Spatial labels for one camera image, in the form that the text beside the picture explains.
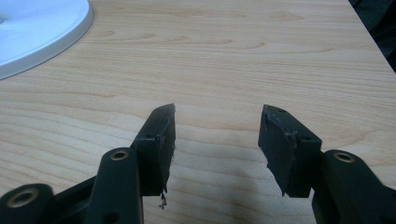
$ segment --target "black mounting arm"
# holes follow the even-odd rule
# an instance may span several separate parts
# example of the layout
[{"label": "black mounting arm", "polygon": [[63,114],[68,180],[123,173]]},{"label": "black mounting arm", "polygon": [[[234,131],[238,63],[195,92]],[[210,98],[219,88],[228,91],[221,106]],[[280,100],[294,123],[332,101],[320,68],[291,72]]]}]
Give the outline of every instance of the black mounting arm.
[{"label": "black mounting arm", "polygon": [[321,140],[287,111],[265,105],[259,147],[282,194],[307,198],[317,223],[396,223],[396,190],[359,157],[320,151]]},{"label": "black mounting arm", "polygon": [[143,223],[142,196],[167,191],[175,150],[175,106],[152,111],[130,147],[108,151],[94,176],[57,195],[44,184],[24,185],[0,199],[5,224]]}]

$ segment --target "white monitor stand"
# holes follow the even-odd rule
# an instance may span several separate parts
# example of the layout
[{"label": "white monitor stand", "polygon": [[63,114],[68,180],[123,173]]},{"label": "white monitor stand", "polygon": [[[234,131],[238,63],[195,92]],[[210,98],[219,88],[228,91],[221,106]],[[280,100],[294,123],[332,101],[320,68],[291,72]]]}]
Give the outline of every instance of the white monitor stand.
[{"label": "white monitor stand", "polygon": [[0,0],[0,79],[69,48],[92,21],[87,0]]}]

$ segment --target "circular metal insert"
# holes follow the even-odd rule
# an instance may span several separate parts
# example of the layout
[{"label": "circular metal insert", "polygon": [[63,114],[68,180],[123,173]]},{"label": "circular metal insert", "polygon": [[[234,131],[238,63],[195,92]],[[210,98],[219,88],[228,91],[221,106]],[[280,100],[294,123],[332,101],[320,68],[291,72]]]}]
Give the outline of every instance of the circular metal insert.
[{"label": "circular metal insert", "polygon": [[343,152],[335,152],[334,157],[339,161],[344,161],[349,163],[355,162],[355,159],[353,157]]},{"label": "circular metal insert", "polygon": [[22,207],[32,202],[37,196],[38,196],[38,189],[35,188],[24,189],[23,191],[12,196],[8,200],[7,206],[10,208]]},{"label": "circular metal insert", "polygon": [[110,158],[113,161],[121,161],[129,156],[129,153],[125,150],[116,151],[111,154]]}]

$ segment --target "wooden table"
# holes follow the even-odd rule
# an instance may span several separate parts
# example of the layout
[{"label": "wooden table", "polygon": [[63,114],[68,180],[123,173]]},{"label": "wooden table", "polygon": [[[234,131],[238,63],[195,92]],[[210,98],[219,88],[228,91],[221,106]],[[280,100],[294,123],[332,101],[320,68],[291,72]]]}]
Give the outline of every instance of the wooden table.
[{"label": "wooden table", "polygon": [[159,105],[177,107],[168,205],[146,223],[314,223],[257,146],[262,105],[288,110],[396,188],[396,76],[347,0],[91,0],[67,51],[0,81],[0,194],[96,174]]}]

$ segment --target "light wood tabletop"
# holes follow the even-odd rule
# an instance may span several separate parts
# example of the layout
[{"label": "light wood tabletop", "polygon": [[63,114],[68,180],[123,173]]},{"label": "light wood tabletop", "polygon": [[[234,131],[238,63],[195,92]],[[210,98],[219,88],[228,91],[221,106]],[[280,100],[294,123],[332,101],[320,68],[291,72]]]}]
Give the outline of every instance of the light wood tabletop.
[{"label": "light wood tabletop", "polygon": [[0,81],[0,194],[55,193],[175,103],[166,195],[146,223],[315,223],[258,147],[262,106],[288,110],[396,188],[396,76],[347,0],[91,0],[75,45]]}]

